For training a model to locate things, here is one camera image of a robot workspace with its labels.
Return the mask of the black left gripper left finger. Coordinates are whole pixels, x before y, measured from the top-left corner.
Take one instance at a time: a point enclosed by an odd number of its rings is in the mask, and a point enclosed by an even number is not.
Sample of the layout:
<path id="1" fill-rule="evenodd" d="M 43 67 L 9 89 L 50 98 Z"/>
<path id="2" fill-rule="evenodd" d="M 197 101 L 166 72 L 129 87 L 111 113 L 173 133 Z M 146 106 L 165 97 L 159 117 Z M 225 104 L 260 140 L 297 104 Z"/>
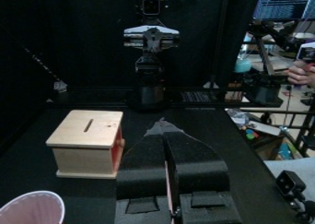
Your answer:
<path id="1" fill-rule="evenodd" d="M 115 224 L 171 224 L 165 135 L 161 119 L 126 152 L 118 170 Z"/>

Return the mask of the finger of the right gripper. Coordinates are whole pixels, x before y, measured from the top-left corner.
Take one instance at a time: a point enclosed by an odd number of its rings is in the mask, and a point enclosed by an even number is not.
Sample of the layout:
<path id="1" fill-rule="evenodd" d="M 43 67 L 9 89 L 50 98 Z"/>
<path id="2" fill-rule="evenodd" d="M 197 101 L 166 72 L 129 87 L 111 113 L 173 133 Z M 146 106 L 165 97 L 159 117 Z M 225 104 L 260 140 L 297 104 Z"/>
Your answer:
<path id="1" fill-rule="evenodd" d="M 151 31 L 153 31 L 153 28 L 147 29 L 143 32 L 143 49 L 147 52 L 151 52 L 151 41 L 153 41 Z"/>
<path id="2" fill-rule="evenodd" d="M 154 29 L 154 31 L 153 31 L 153 51 L 155 53 L 159 53 L 162 51 L 161 50 L 162 38 L 163 38 L 163 32 L 159 31 L 158 29 Z"/>

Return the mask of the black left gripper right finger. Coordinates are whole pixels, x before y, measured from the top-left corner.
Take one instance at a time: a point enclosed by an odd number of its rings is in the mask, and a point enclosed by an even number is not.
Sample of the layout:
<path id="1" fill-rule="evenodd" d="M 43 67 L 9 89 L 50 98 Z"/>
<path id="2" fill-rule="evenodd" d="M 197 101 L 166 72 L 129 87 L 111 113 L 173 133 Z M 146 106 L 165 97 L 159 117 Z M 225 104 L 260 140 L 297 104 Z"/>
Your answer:
<path id="1" fill-rule="evenodd" d="M 166 129 L 163 140 L 175 223 L 244 224 L 229 166 L 213 147 L 181 129 Z"/>

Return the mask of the person's hand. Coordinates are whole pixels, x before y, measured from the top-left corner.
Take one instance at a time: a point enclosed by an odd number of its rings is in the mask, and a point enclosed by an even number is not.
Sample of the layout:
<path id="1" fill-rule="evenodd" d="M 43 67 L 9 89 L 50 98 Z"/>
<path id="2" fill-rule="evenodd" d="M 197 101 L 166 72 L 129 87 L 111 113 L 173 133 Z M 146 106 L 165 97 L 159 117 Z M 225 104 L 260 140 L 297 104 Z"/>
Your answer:
<path id="1" fill-rule="evenodd" d="M 289 68 L 289 81 L 294 85 L 309 85 L 315 88 L 315 63 L 294 61 Z"/>

